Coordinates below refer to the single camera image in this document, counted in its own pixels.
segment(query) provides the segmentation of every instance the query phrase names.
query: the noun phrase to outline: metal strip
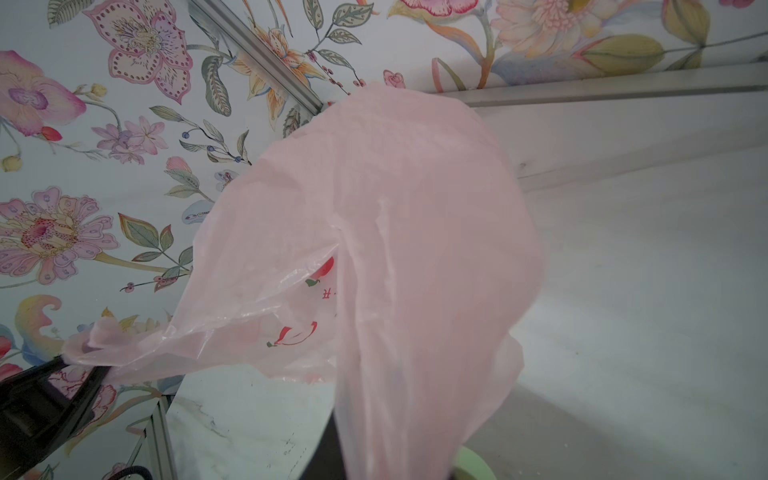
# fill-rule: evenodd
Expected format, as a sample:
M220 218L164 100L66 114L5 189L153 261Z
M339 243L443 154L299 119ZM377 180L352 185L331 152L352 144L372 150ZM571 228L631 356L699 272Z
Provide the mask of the metal strip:
M240 53L249 55L265 74L263 80L284 88L296 101L312 114L320 113L322 101L306 87L272 51L248 29L221 0L190 0L240 47Z
M440 95L478 108L765 90L768 90L768 64L758 63L452 91Z

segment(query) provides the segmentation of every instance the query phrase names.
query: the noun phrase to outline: light green object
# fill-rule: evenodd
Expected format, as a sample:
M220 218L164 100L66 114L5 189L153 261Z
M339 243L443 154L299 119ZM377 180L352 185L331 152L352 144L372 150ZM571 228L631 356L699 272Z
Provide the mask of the light green object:
M491 467L472 450L462 447L453 461L456 480L496 480Z

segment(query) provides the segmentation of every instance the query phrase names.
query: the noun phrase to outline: white wall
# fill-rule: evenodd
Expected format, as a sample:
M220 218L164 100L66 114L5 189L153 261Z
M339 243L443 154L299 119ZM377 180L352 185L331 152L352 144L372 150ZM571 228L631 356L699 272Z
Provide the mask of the white wall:
M768 478L766 107L478 110L513 167L554 170L521 180L548 252L526 367L468 444L499 478Z

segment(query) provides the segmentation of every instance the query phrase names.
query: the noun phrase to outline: printed fruit graphic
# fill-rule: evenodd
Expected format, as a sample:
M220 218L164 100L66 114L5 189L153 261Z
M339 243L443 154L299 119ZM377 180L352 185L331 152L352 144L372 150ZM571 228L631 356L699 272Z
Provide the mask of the printed fruit graphic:
M315 273L312 274L310 278L304 281L309 286L315 286L320 281L320 277L328 275L328 272L331 271L332 268L333 268L333 257L330 257L328 261L325 262L322 267L320 267L320 270L317 270Z
M309 332L306 332L306 331L298 332L298 333L294 333L292 336L289 336L288 332L290 332L291 330L292 330L291 327L284 326L283 330L280 332L280 338L277 339L275 343L267 342L266 346L298 345L304 340L308 339L310 335L315 333L315 330L317 330L317 322L312 322L312 329Z

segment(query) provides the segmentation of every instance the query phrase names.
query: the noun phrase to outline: white marble surface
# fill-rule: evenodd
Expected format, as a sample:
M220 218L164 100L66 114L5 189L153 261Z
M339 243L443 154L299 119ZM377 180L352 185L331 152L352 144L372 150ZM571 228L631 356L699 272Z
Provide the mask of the white marble surface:
M167 413L178 478L299 478L332 407L333 385L270 380L248 365L191 373Z

